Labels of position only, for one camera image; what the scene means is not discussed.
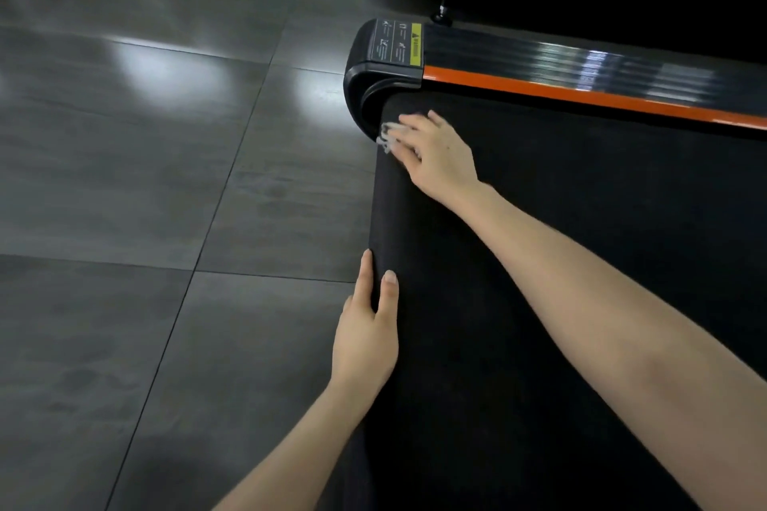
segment forearm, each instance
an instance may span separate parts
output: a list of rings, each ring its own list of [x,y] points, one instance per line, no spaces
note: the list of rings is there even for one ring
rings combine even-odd
[[[368,406],[352,392],[328,386],[291,433],[214,511],[313,509]]]
[[[570,363],[700,505],[767,505],[767,384],[756,373],[490,186],[466,190],[451,208],[498,257]]]

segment tile grout line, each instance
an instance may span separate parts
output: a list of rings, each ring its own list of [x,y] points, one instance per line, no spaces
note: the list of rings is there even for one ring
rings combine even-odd
[[[269,65],[271,66],[271,64],[272,64],[272,59],[269,60]],[[176,317],[173,320],[173,324],[170,326],[170,331],[168,332],[168,337],[165,340],[163,351],[159,356],[159,360],[157,361],[157,367],[155,368],[154,375],[152,376],[152,381],[149,383],[149,388],[147,390],[147,397],[144,399],[144,402],[141,406],[141,410],[139,412],[138,419],[136,420],[136,425],[133,427],[133,432],[130,434],[130,439],[128,440],[128,445],[125,449],[125,454],[123,455],[123,459],[120,462],[120,467],[117,469],[117,475],[114,477],[114,483],[112,483],[112,488],[110,489],[109,497],[107,497],[107,502],[104,505],[104,511],[109,510],[109,507],[112,504],[112,499],[114,497],[114,494],[117,492],[117,485],[120,482],[120,475],[123,473],[123,468],[125,468],[125,463],[128,460],[128,454],[130,453],[130,448],[133,446],[133,439],[136,437],[136,432],[138,431],[139,425],[141,424],[141,418],[143,417],[144,410],[147,408],[147,404],[149,403],[149,396],[151,396],[152,388],[154,387],[154,383],[157,380],[157,375],[159,373],[160,366],[162,366],[163,359],[165,358],[165,352],[168,350],[168,345],[170,345],[170,339],[173,337],[173,330],[176,329],[176,323],[178,323],[179,321],[179,316],[181,315],[181,309],[184,306],[184,302],[187,300],[187,294],[189,293],[189,288],[192,286],[192,281],[194,280],[195,273],[197,273],[197,265],[199,264],[200,258],[203,256],[203,249],[205,248],[206,240],[208,239],[208,235],[210,235],[210,230],[213,227],[213,221],[216,219],[216,214],[218,213],[219,207],[221,206],[221,202],[224,199],[226,186],[227,184],[229,184],[229,178],[232,177],[232,172],[235,169],[235,162],[237,161],[237,156],[239,155],[240,148],[242,148],[242,143],[244,142],[245,134],[248,133],[248,129],[250,128],[251,120],[253,119],[253,114],[255,113],[255,106],[258,103],[258,99],[261,97],[261,91],[264,88],[265,81],[266,81],[266,77],[264,77],[264,81],[262,82],[261,87],[258,89],[258,94],[256,94],[255,100],[253,101],[253,107],[251,108],[250,115],[248,116],[248,123],[244,127],[244,130],[242,132],[242,138],[240,138],[239,144],[237,145],[237,149],[235,150],[234,158],[232,158],[232,166],[229,167],[229,173],[226,175],[224,187],[221,190],[221,195],[219,196],[219,202],[216,204],[216,209],[213,211],[213,215],[211,216],[210,225],[208,225],[208,229],[205,233],[205,237],[203,238],[203,244],[199,247],[199,253],[197,254],[197,261],[195,262],[195,265],[192,268],[191,274],[189,275],[189,282],[187,283],[187,289],[184,291],[184,294],[181,297],[181,302],[179,303],[179,310],[176,312]]]

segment yellow warning sticker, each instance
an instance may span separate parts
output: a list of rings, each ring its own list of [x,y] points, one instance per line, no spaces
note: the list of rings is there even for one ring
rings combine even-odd
[[[421,23],[414,22],[410,35],[410,64],[413,67],[421,66]]]

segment hand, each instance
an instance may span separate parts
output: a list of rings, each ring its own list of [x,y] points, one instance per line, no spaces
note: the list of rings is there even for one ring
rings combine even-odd
[[[479,182],[471,148],[434,111],[428,117],[401,115],[399,122],[407,127],[389,130],[397,140],[392,154],[405,166],[413,184],[452,209],[458,194]]]
[[[372,292],[373,254],[366,250],[354,294],[338,320],[329,386],[350,392],[366,411],[389,379],[399,353],[397,276],[392,271],[383,275],[378,313],[370,308]]]

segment finger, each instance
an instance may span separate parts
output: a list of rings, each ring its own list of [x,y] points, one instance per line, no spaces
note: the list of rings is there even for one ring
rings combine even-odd
[[[370,307],[370,293],[373,292],[373,254],[370,249],[362,253],[360,273],[354,284],[354,298],[352,301],[363,307]]]
[[[376,320],[397,324],[397,302],[399,301],[399,283],[394,271],[387,271],[381,279],[381,295],[378,299]]]
[[[394,154],[411,176],[415,174],[416,169],[421,165],[421,160],[418,159],[416,153],[408,148],[405,144],[400,144],[395,141],[391,146],[391,153]]]
[[[434,122],[437,128],[441,128],[444,125],[450,126],[447,120],[439,115],[434,109],[429,110],[429,119]]]
[[[388,133],[389,136],[395,140],[401,141],[403,144],[409,146],[410,148],[418,148],[419,150],[423,148],[423,145],[427,141],[427,138],[424,137],[422,131],[418,131],[412,128],[392,128],[389,129]]]
[[[434,122],[421,114],[403,114],[399,117],[399,122],[420,131],[434,129]]]

